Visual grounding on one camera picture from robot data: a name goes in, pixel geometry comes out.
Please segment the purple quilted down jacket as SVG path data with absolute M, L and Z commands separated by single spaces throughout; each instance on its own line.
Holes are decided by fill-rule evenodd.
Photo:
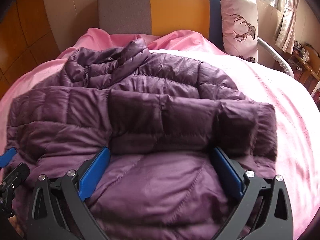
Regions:
M 38 177 L 61 177 L 107 147 L 110 165 L 86 204 L 108 237 L 210 239 L 231 207 L 209 156 L 220 147 L 272 178 L 276 130 L 274 107 L 210 64 L 151 53 L 142 39 L 80 48 L 11 103 L 7 148 L 17 154 L 5 172 L 30 168 L 13 209 L 26 228 Z

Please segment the pink quilted bedspread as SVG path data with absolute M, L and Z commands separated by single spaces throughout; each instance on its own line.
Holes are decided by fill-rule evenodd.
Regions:
M 256 102 L 274 107 L 277 124 L 277 158 L 275 174 L 281 174 L 289 192 L 293 212 L 293 237 L 297 239 L 307 229 L 319 209 L 319 111 L 311 95 L 298 81 L 285 73 L 257 63 L 228 56 L 201 34 L 183 30 L 163 37 L 120 34 L 91 28 L 76 44 L 66 49 L 56 60 L 35 70 L 58 68 L 78 49 L 104 51 L 125 47 L 142 39 L 151 53 L 164 53 L 199 60 L 225 72 L 238 90 Z M 37 77 L 30 91 L 50 75 Z M 1 118 L 8 122 L 13 99 L 1 106 Z

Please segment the wooden desk with shelves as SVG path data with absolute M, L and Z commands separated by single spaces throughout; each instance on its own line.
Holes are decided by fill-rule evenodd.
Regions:
M 313 95 L 319 82 L 319 53 L 312 45 L 295 41 L 293 52 L 287 61 L 295 80 Z

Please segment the grey ironing board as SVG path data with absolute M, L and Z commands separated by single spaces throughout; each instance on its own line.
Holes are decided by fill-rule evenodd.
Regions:
M 287 61 L 262 38 L 257 37 L 257 39 L 258 44 L 262 46 L 279 63 L 281 68 L 283 68 L 284 72 L 292 78 L 295 78 L 293 70 L 291 66 L 287 63 Z

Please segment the pink floral curtain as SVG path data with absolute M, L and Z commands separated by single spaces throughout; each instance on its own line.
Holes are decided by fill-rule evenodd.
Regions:
M 285 0 L 284 11 L 275 33 L 276 46 L 292 54 L 295 44 L 295 26 L 300 0 Z

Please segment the white deer print pillow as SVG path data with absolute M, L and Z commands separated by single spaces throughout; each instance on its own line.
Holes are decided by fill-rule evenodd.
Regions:
M 258 61 L 258 10 L 255 0 L 220 0 L 223 47 L 228 55 Z

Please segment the grey yellow blue headboard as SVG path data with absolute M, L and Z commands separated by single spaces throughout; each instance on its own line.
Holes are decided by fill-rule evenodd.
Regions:
M 223 50 L 220 0 L 97 0 L 99 27 L 109 34 L 200 33 Z

